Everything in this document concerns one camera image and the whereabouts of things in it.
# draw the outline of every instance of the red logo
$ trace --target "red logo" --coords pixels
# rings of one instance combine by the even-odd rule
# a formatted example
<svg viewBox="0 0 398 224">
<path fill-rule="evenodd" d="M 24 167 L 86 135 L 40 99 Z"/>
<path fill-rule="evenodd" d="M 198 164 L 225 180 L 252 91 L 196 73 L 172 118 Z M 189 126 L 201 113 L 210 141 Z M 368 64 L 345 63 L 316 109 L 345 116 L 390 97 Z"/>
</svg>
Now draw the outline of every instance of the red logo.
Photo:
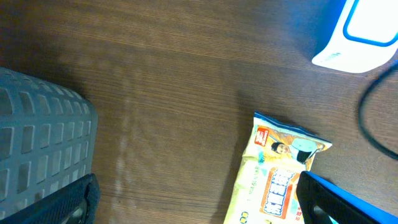
<svg viewBox="0 0 398 224">
<path fill-rule="evenodd" d="M 266 146 L 267 138 L 268 138 L 268 130 L 265 128 L 257 128 L 257 133 L 254 143 L 260 146 Z"/>
</svg>

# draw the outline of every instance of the wood grain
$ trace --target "wood grain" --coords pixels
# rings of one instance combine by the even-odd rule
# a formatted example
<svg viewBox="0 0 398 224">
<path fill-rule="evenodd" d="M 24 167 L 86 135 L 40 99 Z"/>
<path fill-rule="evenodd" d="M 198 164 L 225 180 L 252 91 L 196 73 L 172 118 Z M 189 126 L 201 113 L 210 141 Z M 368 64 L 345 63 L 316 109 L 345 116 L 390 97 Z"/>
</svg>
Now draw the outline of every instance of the wood grain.
<svg viewBox="0 0 398 224">
<path fill-rule="evenodd" d="M 96 106 L 96 223 L 222 223 L 254 110 L 331 140 L 312 171 L 398 215 L 397 163 L 356 126 L 358 97 L 391 63 L 349 74 L 310 62 L 329 0 L 0 4 L 0 65 Z M 392 148 L 397 83 L 367 112 Z"/>
</svg>

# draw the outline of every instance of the cartoon character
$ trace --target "cartoon character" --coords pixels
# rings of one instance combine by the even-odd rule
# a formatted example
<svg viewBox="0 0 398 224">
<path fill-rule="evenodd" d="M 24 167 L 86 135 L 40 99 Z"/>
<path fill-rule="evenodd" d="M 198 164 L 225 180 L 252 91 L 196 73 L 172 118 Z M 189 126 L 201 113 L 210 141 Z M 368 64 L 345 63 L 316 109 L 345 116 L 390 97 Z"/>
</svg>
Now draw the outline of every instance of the cartoon character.
<svg viewBox="0 0 398 224">
<path fill-rule="evenodd" d="M 275 142 L 271 149 L 278 154 L 289 153 L 293 159 L 304 164 L 305 161 L 317 151 L 317 144 L 307 139 L 294 139 L 292 144 L 287 146 L 282 142 Z"/>
</svg>

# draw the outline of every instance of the perforated basket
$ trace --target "perforated basket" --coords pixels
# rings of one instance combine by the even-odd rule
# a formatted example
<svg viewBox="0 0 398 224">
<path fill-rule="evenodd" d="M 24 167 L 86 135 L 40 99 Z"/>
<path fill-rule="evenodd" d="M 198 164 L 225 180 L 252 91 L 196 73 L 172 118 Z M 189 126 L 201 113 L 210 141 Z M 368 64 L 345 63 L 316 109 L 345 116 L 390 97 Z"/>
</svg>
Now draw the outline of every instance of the perforated basket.
<svg viewBox="0 0 398 224">
<path fill-rule="evenodd" d="M 0 67 L 0 220 L 90 173 L 97 123 L 78 93 Z"/>
</svg>

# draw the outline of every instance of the food packet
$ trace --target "food packet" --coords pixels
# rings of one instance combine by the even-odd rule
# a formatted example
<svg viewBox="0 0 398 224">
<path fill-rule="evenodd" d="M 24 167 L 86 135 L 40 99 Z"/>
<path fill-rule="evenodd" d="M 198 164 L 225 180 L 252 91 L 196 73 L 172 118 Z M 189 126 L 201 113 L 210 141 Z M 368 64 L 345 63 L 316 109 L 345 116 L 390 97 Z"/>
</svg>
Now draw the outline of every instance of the food packet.
<svg viewBox="0 0 398 224">
<path fill-rule="evenodd" d="M 300 173 L 329 147 L 303 128 L 255 112 L 224 224 L 304 223 L 296 195 Z"/>
</svg>

